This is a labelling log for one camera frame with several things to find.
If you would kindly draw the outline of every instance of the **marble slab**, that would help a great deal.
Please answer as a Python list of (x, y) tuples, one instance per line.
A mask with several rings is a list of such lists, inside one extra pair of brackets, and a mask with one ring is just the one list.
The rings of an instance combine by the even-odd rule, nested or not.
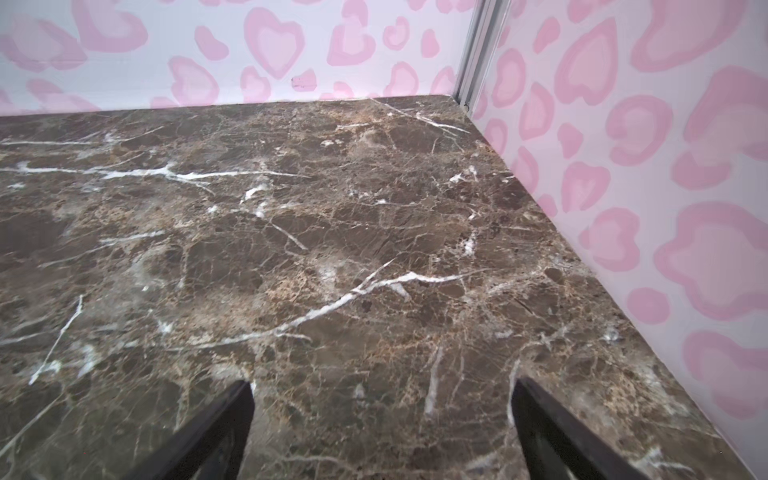
[(531, 376), (749, 478), (447, 97), (0, 119), (0, 478), (120, 478), (235, 379), (241, 478), (527, 478)]

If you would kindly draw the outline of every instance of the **pink heart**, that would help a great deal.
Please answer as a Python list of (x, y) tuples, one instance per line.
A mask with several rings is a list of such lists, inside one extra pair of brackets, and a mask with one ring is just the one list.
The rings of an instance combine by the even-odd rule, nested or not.
[(600, 104), (613, 91), (618, 73), (616, 21), (603, 21), (565, 52), (554, 74), (554, 94), (564, 104), (583, 97)]
[(558, 140), (563, 147), (563, 157), (571, 158), (581, 148), (584, 135), (573, 125), (565, 123), (558, 129)]
[(41, 78), (27, 82), (27, 90), (42, 104), (46, 113), (60, 114), (75, 111), (100, 111), (100, 108), (77, 95), (65, 94), (58, 86)]
[(419, 91), (419, 76), (416, 70), (404, 61), (392, 67), (389, 84), (384, 88), (385, 97), (405, 97)]
[(507, 148), (507, 123), (505, 121), (499, 118), (488, 120), (483, 136), (497, 154), (504, 156), (504, 150)]
[(725, 413), (747, 420), (768, 409), (768, 349), (743, 348), (725, 335), (699, 330), (683, 341), (682, 350), (690, 374)]
[(88, 59), (76, 38), (47, 20), (14, 14), (10, 35), (0, 35), (0, 51), (19, 68), (41, 72), (77, 68)]
[(568, 165), (560, 192), (563, 211), (591, 208), (605, 195), (610, 182), (611, 172), (607, 168), (590, 167), (582, 162)]
[(376, 40), (363, 33), (362, 28), (362, 23), (357, 17), (349, 17), (343, 25), (337, 25), (333, 29), (328, 50), (328, 65), (360, 65), (373, 56)]
[(672, 167), (672, 180), (688, 190), (721, 184), (738, 154), (768, 161), (768, 80), (745, 68), (715, 72), (688, 118), (690, 150)]
[(290, 84), (295, 91), (315, 91), (315, 88), (317, 88), (315, 71), (310, 68), (301, 75), (291, 78)]
[(636, 288), (629, 292), (627, 310), (639, 322), (659, 325), (670, 317), (670, 303), (667, 296), (652, 288)]
[(491, 102), (496, 108), (514, 104), (525, 89), (525, 61), (514, 48), (505, 51), (496, 61), (496, 82)]
[(402, 50), (408, 43), (410, 25), (405, 17), (398, 17), (395, 25), (384, 28), (384, 45), (390, 50)]
[(635, 95), (617, 103), (605, 122), (609, 137), (617, 140), (610, 158), (625, 167), (639, 165), (661, 148), (672, 128), (672, 108), (650, 95)]
[(426, 2), (427, 0), (408, 0), (408, 6), (413, 11), (421, 10)]
[(437, 0), (437, 9), (441, 13), (450, 13), (453, 8), (459, 12), (466, 12), (474, 7), (475, 0)]
[(200, 53), (208, 60), (224, 60), (230, 54), (229, 47), (218, 41), (208, 27), (200, 26), (195, 28), (194, 40), (200, 49)]
[(337, 81), (333, 84), (333, 93), (321, 94), (320, 100), (345, 100), (354, 97), (355, 93), (349, 85), (342, 81)]
[(304, 51), (301, 26), (296, 22), (281, 23), (266, 8), (248, 12), (245, 42), (259, 65), (277, 79), (288, 73)]
[(578, 236), (594, 262), (611, 272), (627, 272), (640, 263), (640, 249), (634, 242), (640, 218), (626, 208), (609, 208), (595, 217)]
[(435, 80), (432, 82), (432, 88), (429, 89), (430, 95), (450, 95), (453, 94), (456, 85), (456, 75), (453, 73), (453, 67), (445, 67), (438, 72)]
[(243, 100), (247, 104), (259, 104), (269, 99), (272, 93), (270, 81), (260, 77), (256, 67), (245, 67), (240, 74), (240, 90), (243, 91)]
[(542, 53), (547, 45), (560, 37), (560, 22), (555, 17), (549, 17), (538, 29), (536, 39), (533, 41), (533, 52)]
[(653, 18), (630, 57), (639, 71), (669, 70), (712, 51), (738, 28), (746, 0), (653, 0), (651, 6)]
[(431, 28), (424, 31), (422, 35), (422, 57), (432, 58), (440, 53), (440, 44), (435, 37), (435, 31)]
[(552, 198), (550, 194), (541, 195), (538, 200), (536, 200), (536, 203), (541, 207), (541, 211), (544, 212), (547, 217), (552, 218), (558, 214), (558, 205), (554, 202), (554, 198)]
[(592, 12), (608, 5), (613, 0), (571, 0), (568, 3), (568, 20), (579, 23)]
[(522, 140), (540, 137), (549, 131), (554, 119), (554, 98), (539, 83), (531, 85), (531, 95), (523, 104), (518, 123)]
[(768, 225), (727, 202), (703, 202), (677, 217), (677, 236), (654, 254), (657, 270), (717, 320), (768, 310)]
[(342, 18), (357, 18), (360, 26), (368, 26), (368, 5), (365, 0), (346, 0), (341, 9)]
[(515, 177), (530, 194), (536, 191), (538, 186), (538, 163), (527, 148), (518, 148), (518, 157), (512, 161), (509, 170), (515, 174)]
[(485, 111), (488, 110), (488, 95), (485, 93), (485, 89), (483, 88), (480, 91), (480, 95), (478, 96), (478, 102), (475, 106), (475, 111), (472, 112), (472, 120), (480, 120), (483, 115), (485, 115)]
[(115, 0), (72, 0), (72, 17), (84, 48), (107, 53), (133, 51), (149, 34), (136, 16), (115, 10)]
[(219, 98), (219, 84), (208, 70), (186, 57), (172, 57), (168, 67), (174, 76), (170, 91), (184, 107), (212, 105)]

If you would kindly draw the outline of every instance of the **pink leopard print wallpaper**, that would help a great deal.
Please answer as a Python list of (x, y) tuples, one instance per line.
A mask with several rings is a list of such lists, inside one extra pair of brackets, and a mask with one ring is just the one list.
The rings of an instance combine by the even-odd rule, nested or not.
[(472, 112), (757, 478), (767, 32), (761, 0), (513, 0)]
[(475, 0), (11, 0), (0, 115), (450, 94)]

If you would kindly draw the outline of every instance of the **pink heart pattern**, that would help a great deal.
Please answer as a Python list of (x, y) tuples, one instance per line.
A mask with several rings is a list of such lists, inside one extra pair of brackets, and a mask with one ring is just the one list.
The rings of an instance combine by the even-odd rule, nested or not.
[(333, 84), (333, 93), (325, 93), (320, 95), (320, 100), (346, 100), (347, 98), (354, 98), (355, 92), (352, 88), (343, 81), (337, 81)]
[(610, 158), (617, 165), (639, 165), (661, 148), (672, 128), (672, 108), (651, 95), (635, 95), (617, 103), (605, 124), (608, 137), (618, 141)]
[(536, 191), (538, 186), (538, 162), (527, 148), (520, 147), (518, 149), (518, 157), (509, 165), (509, 170), (515, 174), (530, 194)]
[(200, 49), (200, 53), (208, 60), (224, 60), (230, 54), (229, 47), (218, 41), (208, 27), (200, 26), (195, 28), (194, 40)]
[(677, 235), (656, 250), (654, 263), (712, 319), (768, 310), (768, 225), (742, 207), (703, 202), (686, 208), (677, 217)]
[(651, 4), (653, 19), (630, 59), (639, 71), (669, 70), (713, 50), (736, 31), (746, 10), (746, 0), (653, 0)]
[(611, 272), (628, 272), (640, 263), (640, 249), (634, 242), (640, 218), (627, 208), (609, 208), (598, 214), (578, 236), (579, 244), (592, 260)]
[(344, 23), (331, 33), (328, 65), (360, 65), (376, 51), (376, 40), (363, 33), (368, 25), (368, 6), (363, 0), (347, 0), (342, 9)]
[(549, 17), (541, 24), (536, 39), (533, 41), (533, 52), (542, 53), (551, 43), (560, 37), (560, 22), (555, 17)]
[(457, 12), (466, 12), (475, 7), (475, 0), (437, 0), (440, 13), (450, 13), (454, 8)]
[(385, 97), (415, 95), (419, 91), (419, 76), (407, 62), (401, 61), (392, 67), (389, 85), (384, 88)]
[(245, 67), (240, 74), (240, 90), (247, 104), (260, 104), (270, 98), (272, 86), (268, 78), (260, 77), (256, 67)]
[(563, 157), (571, 158), (581, 148), (584, 142), (584, 135), (572, 124), (565, 123), (558, 129), (558, 140), (563, 147)]
[(747, 420), (768, 409), (768, 349), (743, 348), (720, 333), (699, 330), (683, 342), (683, 358), (727, 415)]
[(72, 35), (26, 14), (13, 15), (11, 34), (0, 35), (0, 52), (19, 68), (35, 73), (48, 67), (71, 70), (88, 59)]
[(520, 112), (518, 132), (522, 140), (540, 137), (549, 131), (554, 119), (554, 98), (538, 83), (531, 85), (531, 95)]
[(558, 214), (558, 205), (554, 202), (554, 198), (552, 198), (550, 194), (541, 195), (538, 200), (536, 200), (536, 203), (541, 207), (541, 211), (544, 212), (547, 217), (552, 218)]
[[(758, 478), (768, 369), (740, 345), (768, 352), (755, 335), (768, 315), (764, 13), (748, 0), (511, 0), (469, 105), (654, 351), (699, 382), (691, 395)], [(687, 325), (713, 321), (732, 345), (693, 371)]]
[(590, 167), (582, 162), (568, 165), (561, 188), (563, 212), (593, 207), (605, 195), (610, 183), (611, 172), (607, 168)]
[(436, 57), (440, 53), (440, 44), (435, 37), (435, 31), (431, 28), (424, 31), (422, 35), (422, 57), (432, 58)]
[(629, 292), (627, 310), (637, 321), (646, 325), (659, 325), (670, 317), (667, 296), (646, 286)]
[(317, 88), (315, 71), (310, 68), (301, 75), (291, 78), (290, 84), (295, 91), (315, 91), (315, 88)]
[(219, 98), (219, 84), (208, 70), (191, 58), (173, 57), (168, 67), (174, 76), (170, 91), (184, 107), (212, 105)]
[(280, 22), (266, 8), (248, 12), (245, 42), (261, 68), (277, 79), (285, 77), (304, 51), (301, 26), (295, 22)]
[(41, 78), (27, 82), (27, 90), (42, 105), (42, 112), (60, 114), (69, 111), (99, 111), (100, 108), (78, 95), (66, 94), (55, 84)]
[(497, 154), (503, 155), (507, 148), (507, 124), (501, 119), (492, 118), (488, 120), (485, 125), (485, 131), (483, 132), (485, 138), (488, 139), (491, 147)]
[(456, 74), (453, 73), (453, 67), (445, 67), (437, 73), (432, 87), (429, 89), (430, 95), (451, 95), (456, 85)]
[(688, 190), (723, 183), (737, 154), (768, 161), (768, 79), (734, 66), (716, 72), (684, 139), (690, 150), (675, 160), (672, 180)]
[(496, 83), (491, 92), (494, 107), (504, 108), (514, 104), (525, 89), (525, 61), (514, 48), (505, 51), (496, 62)]
[(125, 53), (147, 43), (149, 34), (134, 14), (120, 12), (115, 0), (72, 0), (80, 43), (92, 51)]
[(405, 17), (398, 17), (394, 25), (384, 28), (384, 46), (389, 50), (402, 50), (411, 35), (410, 24)]
[(568, 3), (568, 20), (579, 23), (592, 12), (611, 2), (613, 0), (570, 0)]
[(579, 97), (587, 105), (600, 104), (616, 85), (618, 64), (616, 21), (609, 18), (565, 52), (554, 74), (554, 94), (564, 104)]

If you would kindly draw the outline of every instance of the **brown marble surface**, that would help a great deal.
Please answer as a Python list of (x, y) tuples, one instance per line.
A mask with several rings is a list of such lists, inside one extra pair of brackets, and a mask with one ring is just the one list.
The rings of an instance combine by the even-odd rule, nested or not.
[(749, 478), (447, 97), (0, 139), (0, 478), (120, 478), (241, 378), (241, 478), (527, 478), (520, 375), (651, 478)]

